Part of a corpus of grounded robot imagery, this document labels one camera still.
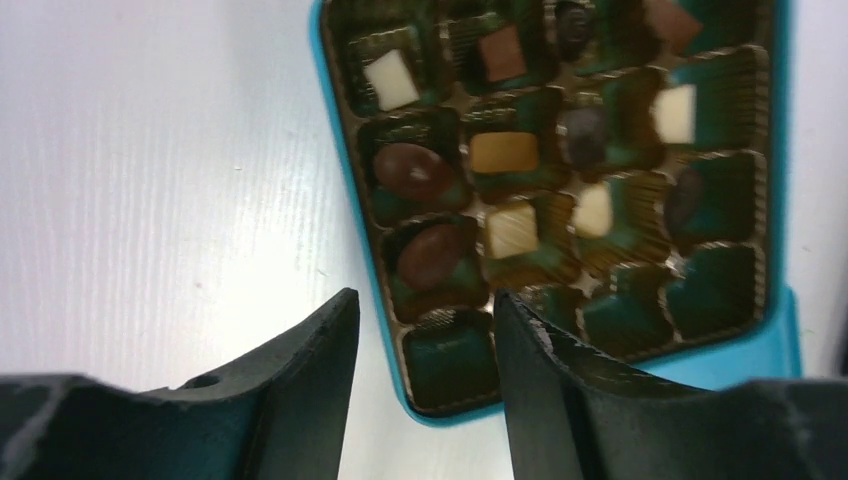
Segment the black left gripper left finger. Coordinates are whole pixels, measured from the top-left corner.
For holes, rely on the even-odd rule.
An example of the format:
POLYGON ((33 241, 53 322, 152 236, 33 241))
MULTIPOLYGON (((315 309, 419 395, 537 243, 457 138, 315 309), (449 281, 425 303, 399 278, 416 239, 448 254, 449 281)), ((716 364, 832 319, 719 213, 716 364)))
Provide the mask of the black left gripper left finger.
POLYGON ((334 479, 359 340, 345 288, 294 327, 176 389, 76 374, 1 379, 5 479, 334 479))

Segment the teal chocolate tin box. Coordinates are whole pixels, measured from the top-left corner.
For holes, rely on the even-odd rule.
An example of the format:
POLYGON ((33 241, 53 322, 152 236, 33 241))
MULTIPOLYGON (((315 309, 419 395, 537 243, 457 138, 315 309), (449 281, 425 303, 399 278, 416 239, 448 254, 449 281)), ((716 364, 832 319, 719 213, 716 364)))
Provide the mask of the teal chocolate tin box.
POLYGON ((450 425, 501 399, 494 302, 628 363, 718 389, 801 372, 784 274, 789 1, 317 1, 312 51, 396 395, 450 425), (478 40, 515 25, 527 73, 478 40), (399 49, 418 102, 363 70, 399 49), (454 185, 404 199, 392 143, 454 185))

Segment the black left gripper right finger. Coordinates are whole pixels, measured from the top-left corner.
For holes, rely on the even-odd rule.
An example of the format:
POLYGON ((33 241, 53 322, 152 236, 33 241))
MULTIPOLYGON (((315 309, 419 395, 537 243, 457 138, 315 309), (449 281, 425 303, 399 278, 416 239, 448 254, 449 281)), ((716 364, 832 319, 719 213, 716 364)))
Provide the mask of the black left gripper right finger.
POLYGON ((843 479, 847 383, 755 379, 720 391, 622 363, 516 294, 494 302, 518 479, 843 479))

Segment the brown square chocolate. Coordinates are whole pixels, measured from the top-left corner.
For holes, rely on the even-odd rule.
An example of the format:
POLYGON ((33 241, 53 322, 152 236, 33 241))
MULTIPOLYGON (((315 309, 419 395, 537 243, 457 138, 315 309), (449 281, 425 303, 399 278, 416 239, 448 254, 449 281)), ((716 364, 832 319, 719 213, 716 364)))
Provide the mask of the brown square chocolate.
POLYGON ((527 73, 526 61, 515 25, 505 26, 481 37, 478 49, 491 82, 520 77, 527 73))

